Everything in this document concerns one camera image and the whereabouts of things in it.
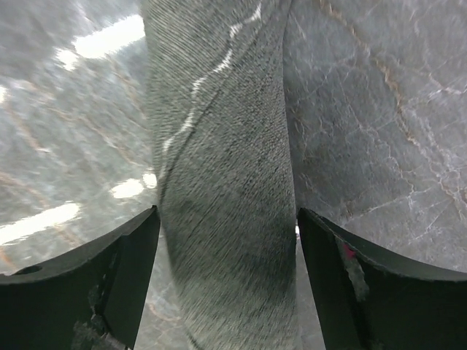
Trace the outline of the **grey cloth napkin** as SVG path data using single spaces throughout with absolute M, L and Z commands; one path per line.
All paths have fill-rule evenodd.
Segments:
M 192 349 L 295 349 L 289 1 L 143 1 L 157 206 Z

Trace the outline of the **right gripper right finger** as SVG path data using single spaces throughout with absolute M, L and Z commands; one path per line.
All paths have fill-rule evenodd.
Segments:
M 327 349 L 465 349 L 466 274 L 419 262 L 309 209 L 298 227 Z

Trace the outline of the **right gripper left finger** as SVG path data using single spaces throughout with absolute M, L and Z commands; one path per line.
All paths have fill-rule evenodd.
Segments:
M 76 249 L 1 276 L 1 348 L 133 349 L 159 228 L 153 206 Z

